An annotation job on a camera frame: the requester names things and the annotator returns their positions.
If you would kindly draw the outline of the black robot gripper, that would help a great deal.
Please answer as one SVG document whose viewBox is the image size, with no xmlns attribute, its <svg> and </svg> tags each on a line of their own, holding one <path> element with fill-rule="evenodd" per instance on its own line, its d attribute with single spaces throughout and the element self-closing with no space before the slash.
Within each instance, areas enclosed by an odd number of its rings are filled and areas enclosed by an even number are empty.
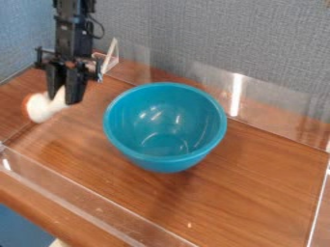
<svg viewBox="0 0 330 247">
<path fill-rule="evenodd" d="M 35 67 L 47 73 L 48 95 L 55 98 L 66 83 L 66 103 L 83 100 L 88 80 L 100 80 L 100 61 L 92 57 L 95 20 L 90 17 L 55 19 L 55 49 L 38 46 Z"/>
</svg>

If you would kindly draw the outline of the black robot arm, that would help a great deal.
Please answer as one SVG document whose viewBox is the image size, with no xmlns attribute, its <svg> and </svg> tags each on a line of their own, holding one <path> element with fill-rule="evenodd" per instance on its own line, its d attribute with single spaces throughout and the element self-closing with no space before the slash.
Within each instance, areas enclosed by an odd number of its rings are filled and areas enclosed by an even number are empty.
<svg viewBox="0 0 330 247">
<path fill-rule="evenodd" d="M 100 81 L 100 60 L 92 57 L 92 40 L 103 35 L 94 33 L 95 0 L 54 0 L 55 14 L 55 50 L 36 47 L 35 67 L 47 73 L 50 98 L 55 98 L 64 88 L 64 103 L 83 101 L 88 81 Z"/>
</svg>

